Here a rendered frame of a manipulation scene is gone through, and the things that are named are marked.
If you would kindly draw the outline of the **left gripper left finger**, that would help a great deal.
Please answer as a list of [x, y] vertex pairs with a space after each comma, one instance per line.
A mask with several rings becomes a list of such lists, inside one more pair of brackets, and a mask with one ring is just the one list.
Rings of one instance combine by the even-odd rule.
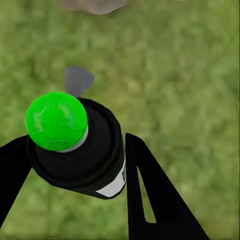
[[27, 138], [21, 136], [0, 148], [0, 227], [32, 167]]

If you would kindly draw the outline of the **pesticide atomizer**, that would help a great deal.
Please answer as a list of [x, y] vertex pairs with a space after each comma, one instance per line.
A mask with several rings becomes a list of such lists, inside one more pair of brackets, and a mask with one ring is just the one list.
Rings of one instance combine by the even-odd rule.
[[25, 117], [26, 153], [52, 186], [109, 200], [126, 185], [126, 150], [112, 111], [81, 97], [95, 81], [87, 68], [68, 65], [66, 91], [32, 102]]

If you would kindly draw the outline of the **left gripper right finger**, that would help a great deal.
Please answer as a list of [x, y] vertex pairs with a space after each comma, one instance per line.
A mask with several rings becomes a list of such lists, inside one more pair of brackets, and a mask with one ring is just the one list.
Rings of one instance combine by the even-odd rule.
[[[125, 135], [129, 240], [210, 240], [145, 142]], [[139, 168], [156, 222], [145, 220]]]

